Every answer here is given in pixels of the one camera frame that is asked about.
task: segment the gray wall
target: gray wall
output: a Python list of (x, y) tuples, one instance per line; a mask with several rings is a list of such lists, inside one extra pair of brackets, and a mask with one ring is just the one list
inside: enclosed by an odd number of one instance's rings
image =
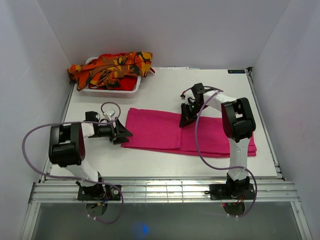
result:
[[(0, 33), (0, 239), (17, 240), (39, 179), (24, 161), (22, 139), (31, 128), (61, 119), (70, 63), (36, 0), (0, 1)], [(27, 144), (40, 169), (48, 133), (36, 133)]]
[(253, 66), (289, 0), (38, 0), (71, 63), (149, 51), (154, 66)]
[(320, 2), (291, 0), (253, 69), (254, 86), (284, 176), (293, 180), (320, 239)]

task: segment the white basket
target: white basket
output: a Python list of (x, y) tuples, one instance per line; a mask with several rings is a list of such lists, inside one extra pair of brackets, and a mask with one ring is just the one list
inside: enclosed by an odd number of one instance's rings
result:
[[(87, 64), (93, 59), (97, 59), (97, 57), (90, 57), (87, 59), (85, 63)], [(90, 89), (88, 86), (86, 86), (84, 89), (81, 90), (81, 92), (84, 92), (87, 95), (92, 97), (132, 99), (135, 97), (138, 91), (140, 81), (141, 81), (141, 76), (138, 76), (136, 84), (132, 91), (99, 90), (99, 89)]]

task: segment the purple cable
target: purple cable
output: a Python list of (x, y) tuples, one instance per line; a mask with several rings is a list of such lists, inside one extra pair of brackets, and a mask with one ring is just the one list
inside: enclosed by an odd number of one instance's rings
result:
[[(252, 179), (254, 181), (254, 186), (255, 186), (255, 194), (254, 194), (254, 197), (253, 197), (253, 201), (252, 201), (252, 204), (250, 205), (250, 207), (248, 208), (248, 210), (239, 215), (239, 216), (236, 216), (236, 215), (230, 215), (231, 217), (234, 217), (234, 218), (240, 218), (240, 217), (244, 217), (245, 215), (247, 215), (251, 209), (254, 207), (255, 205), (255, 202), (256, 202), (256, 199), (257, 199), (257, 193), (258, 193), (258, 185), (257, 185), (257, 181), (256, 181), (256, 178), (255, 176), (253, 175), (253, 173), (247, 169), (246, 167), (244, 166), (229, 166), (229, 167), (215, 167), (215, 166), (212, 166), (210, 165), (205, 159), (204, 159), (204, 156), (201, 154), (200, 152), (200, 148), (199, 148), (199, 142), (198, 142), (198, 125), (199, 125), (199, 119), (200, 119), (200, 115), (201, 115), (201, 112), (203, 111), (203, 109), (205, 108), (205, 106), (207, 105), (207, 103), (213, 99), (218, 93), (220, 92), (223, 92), (222, 90), (218, 90), (217, 92), (215, 92), (213, 95), (211, 95), (205, 102), (204, 104), (202, 105), (202, 107), (200, 108), (200, 111), (198, 113), (198, 116), (196, 118), (196, 121), (195, 121), (195, 145), (196, 145), (196, 150), (198, 151), (198, 154), (199, 154), (199, 157), (201, 158), (201, 160), (204, 162), (205, 165), (207, 165), (209, 168), (212, 168), (214, 170), (230, 170), (230, 169), (244, 169), (246, 170), (251, 176), (252, 176)], [(208, 213), (208, 214), (211, 214), (211, 215), (220, 215), (218, 213)]]
[(95, 217), (95, 216), (91, 216), (90, 214), (88, 215), (89, 217), (92, 217), (93, 219), (95, 220), (98, 220), (104, 224), (113, 224), (115, 223), (122, 215), (123, 213), (123, 210), (124, 210), (124, 196), (121, 192), (121, 190), (116, 186), (116, 185), (113, 185), (111, 183), (107, 183), (107, 182), (99, 182), (99, 181), (92, 181), (92, 180), (89, 180), (89, 179), (82, 179), (80, 177), (76, 177), (76, 176), (56, 176), (56, 175), (51, 175), (49, 173), (45, 173), (45, 172), (42, 172), (40, 171), (39, 169), (37, 169), (32, 163), (31, 161), (29, 160), (28, 156), (27, 156), (27, 153), (26, 153), (26, 140), (27, 138), (29, 137), (30, 134), (32, 134), (34, 131), (38, 130), (38, 129), (42, 129), (42, 128), (45, 128), (45, 127), (49, 127), (49, 126), (60, 126), (62, 124), (80, 124), (80, 123), (86, 123), (86, 124), (99, 124), (99, 125), (110, 125), (112, 123), (114, 123), (115, 121), (117, 121), (117, 119), (120, 117), (120, 114), (121, 114), (121, 110), (120, 110), (120, 106), (118, 104), (116, 104), (115, 102), (105, 102), (102, 104), (105, 105), (105, 104), (114, 104), (118, 107), (119, 109), (119, 114), (117, 117), (115, 117), (114, 120), (110, 121), (110, 122), (96, 122), (96, 121), (67, 121), (67, 122), (62, 122), (62, 123), (49, 123), (49, 124), (44, 124), (44, 125), (40, 125), (40, 126), (37, 126), (33, 129), (31, 129), (29, 132), (27, 132), (27, 134), (24, 136), (23, 140), (22, 140), (22, 154), (24, 156), (24, 159), (26, 161), (26, 163), (29, 165), (30, 168), (32, 168), (32, 170), (34, 170), (36, 173), (38, 174), (41, 174), (43, 176), (46, 176), (46, 177), (50, 177), (50, 178), (53, 178), (53, 179), (72, 179), (72, 180), (80, 180), (80, 181), (85, 181), (85, 182), (88, 182), (88, 183), (92, 183), (92, 184), (102, 184), (102, 185), (108, 185), (108, 186), (111, 186), (113, 187), (114, 189), (118, 190), (119, 193), (120, 193), (120, 197), (121, 197), (121, 208), (120, 208), (120, 212), (118, 214), (118, 216), (112, 220), (112, 221), (106, 221), (106, 220), (103, 220), (101, 218), (98, 218), (98, 217)]

